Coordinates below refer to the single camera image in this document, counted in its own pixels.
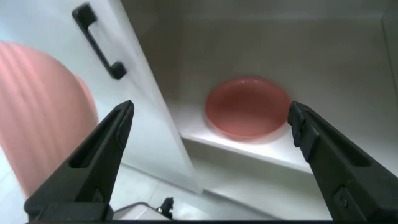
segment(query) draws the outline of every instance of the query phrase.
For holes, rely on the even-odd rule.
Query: black handle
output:
[[[104,53],[102,53],[100,47],[95,42],[92,34],[88,32],[88,27],[97,21],[97,17],[95,16],[90,4],[86,2],[77,7],[72,11],[72,16],[112,78],[117,80],[121,79],[127,73],[123,63],[115,62],[113,65],[110,65],[106,60]]]

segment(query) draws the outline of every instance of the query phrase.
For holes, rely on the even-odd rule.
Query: cabinet door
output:
[[[89,31],[110,64],[127,74],[111,78],[91,48],[72,10],[89,2],[97,21]],[[119,0],[0,1],[0,39],[42,50],[80,76],[93,95],[99,119],[132,100],[136,109],[122,162],[196,192],[201,186]]]

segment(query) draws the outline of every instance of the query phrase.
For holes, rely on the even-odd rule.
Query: pink bowl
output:
[[[239,78],[215,88],[206,101],[209,122],[229,138],[261,138],[287,120],[290,99],[263,78]]]

